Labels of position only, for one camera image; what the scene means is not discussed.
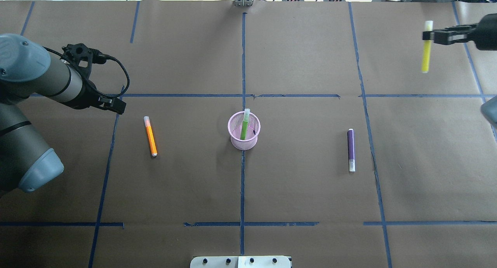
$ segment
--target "green marker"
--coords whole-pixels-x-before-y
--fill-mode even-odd
[[[247,136],[247,126],[249,126],[250,109],[245,109],[243,113],[243,123],[242,123],[242,133],[240,134],[240,139],[245,139]]]

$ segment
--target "orange marker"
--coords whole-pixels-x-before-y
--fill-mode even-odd
[[[155,146],[154,133],[152,132],[152,126],[150,125],[150,119],[148,116],[144,116],[145,128],[147,129],[147,136],[149,137],[150,152],[153,157],[157,156],[157,148]]]

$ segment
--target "marker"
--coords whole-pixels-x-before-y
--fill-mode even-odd
[[[155,146],[154,133],[152,132],[152,126],[150,125],[150,118],[148,116],[144,116],[143,120],[145,121],[145,128],[147,129],[147,136],[149,137],[150,144],[150,152],[153,157],[157,156],[157,148]]]
[[[242,132],[240,133],[240,139],[245,139],[247,137],[247,126],[249,126],[250,119],[250,109],[245,109],[243,112],[243,122],[242,122]]]
[[[425,31],[433,31],[433,20],[424,22]],[[421,72],[428,73],[430,69],[431,40],[424,41],[423,61],[421,62]]]
[[[355,172],[355,151],[354,151],[354,130],[350,128],[347,131],[348,141],[348,171]]]

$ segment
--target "blue tape line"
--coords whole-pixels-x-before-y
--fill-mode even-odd
[[[302,222],[245,222],[245,226],[316,226],[317,221]]]
[[[160,93],[126,93],[124,97],[243,97],[242,94],[160,94]]]
[[[457,8],[456,8],[455,2],[452,2],[452,10],[454,11],[454,16],[456,18],[457,25],[460,25],[461,23],[459,22],[459,15],[457,14]],[[476,80],[476,85],[477,85],[478,91],[480,92],[480,95],[481,95],[481,101],[483,103],[485,103],[486,102],[485,95],[483,94],[483,89],[481,89],[480,79],[478,77],[478,74],[476,73],[476,68],[474,68],[473,58],[471,57],[471,54],[469,53],[469,49],[467,48],[467,43],[464,43],[464,49],[466,50],[467,59],[469,59],[469,64],[470,64],[471,70],[473,72],[474,80]],[[492,125],[490,125],[490,128],[492,129],[492,133],[494,134],[494,139],[497,142],[497,131],[495,130],[495,128]]]
[[[242,14],[242,105],[243,110],[245,110],[245,15],[247,13]]]
[[[0,226],[95,226],[94,222],[0,222]]]
[[[366,94],[366,97],[480,98],[480,94]]]
[[[135,29],[136,29],[136,22],[138,20],[138,10],[140,10],[140,1],[136,2],[135,20],[133,21],[133,29],[131,30],[131,38],[129,39],[129,43],[131,44],[135,39]]]
[[[242,151],[242,184],[240,189],[240,255],[245,255],[245,151]]]
[[[240,222],[195,222],[194,224],[189,224],[188,222],[183,223],[185,227],[194,226],[240,226]]]
[[[31,2],[30,11],[26,16],[26,20],[24,21],[23,29],[21,30],[21,36],[24,36],[24,32],[26,31],[26,26],[28,25],[28,21],[30,21],[31,13],[33,12],[34,1]]]
[[[93,227],[95,222],[10,222],[4,221],[0,222],[0,226],[35,226],[35,227],[48,227],[48,226],[78,226],[78,227]],[[105,222],[101,223],[101,226],[119,226],[124,228],[123,222]]]
[[[261,94],[254,96],[257,97],[336,97],[340,98],[338,94]]]
[[[107,167],[105,168],[105,177],[103,179],[103,186],[102,186],[102,194],[100,197],[100,206],[98,207],[98,215],[96,217],[96,225],[95,225],[95,232],[94,232],[94,239],[92,243],[92,252],[90,253],[90,260],[88,263],[88,268],[93,267],[93,261],[94,261],[94,256],[95,256],[95,249],[96,249],[96,242],[98,239],[98,229],[100,226],[100,220],[102,217],[102,209],[103,209],[103,202],[105,200],[105,192],[107,190],[107,181],[109,180],[109,173],[110,173],[110,160],[112,159],[112,153],[114,152],[114,142],[116,139],[116,130],[117,130],[117,122],[119,121],[119,114],[116,114],[116,120],[114,121],[114,131],[112,132],[112,140],[110,141],[110,149],[109,149],[109,157],[107,158]]]
[[[366,116],[366,126],[368,129],[368,137],[369,137],[369,147],[371,149],[371,155],[373,157],[373,162],[374,162],[374,175],[376,177],[376,192],[378,194],[378,205],[380,206],[380,216],[381,216],[381,222],[382,227],[383,227],[383,239],[385,240],[385,252],[387,254],[387,263],[388,267],[392,268],[392,257],[390,256],[390,244],[388,242],[388,233],[387,233],[387,226],[385,224],[385,211],[383,209],[383,200],[381,197],[381,188],[380,188],[380,178],[378,176],[378,167],[376,166],[376,155],[374,152],[374,144],[373,144],[373,135],[371,133],[371,125],[369,123],[369,114],[368,114],[368,109],[367,109],[367,100],[366,100],[366,91],[364,89],[364,80],[362,79],[362,73],[361,73],[361,68],[359,66],[359,50],[357,47],[357,37],[355,34],[355,25],[354,25],[354,15],[352,11],[352,4],[349,2],[348,3],[348,10],[350,13],[350,25],[352,27],[352,36],[354,40],[354,48],[355,48],[355,59],[357,63],[357,72],[359,74],[359,80],[361,81],[361,93],[362,93],[362,103],[364,105],[364,114]]]
[[[318,221],[289,221],[289,222],[244,222],[243,226],[316,226]],[[185,227],[195,226],[241,226],[240,222],[184,222]]]
[[[408,225],[497,225],[497,221],[483,220],[453,220],[453,221],[387,221],[388,226],[408,226]],[[364,226],[381,226],[379,221],[366,221]]]

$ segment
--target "table surface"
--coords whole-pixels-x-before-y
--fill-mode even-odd
[[[495,267],[497,142],[479,107],[497,52],[421,31],[497,12],[467,3],[2,2],[0,33],[117,57],[123,115],[19,107],[65,165],[0,199],[0,266],[188,267],[286,255],[294,267]],[[95,65],[103,92],[125,77]],[[236,150],[227,121],[261,121]],[[150,116],[158,156],[149,153]],[[348,172],[355,130],[357,172]]]

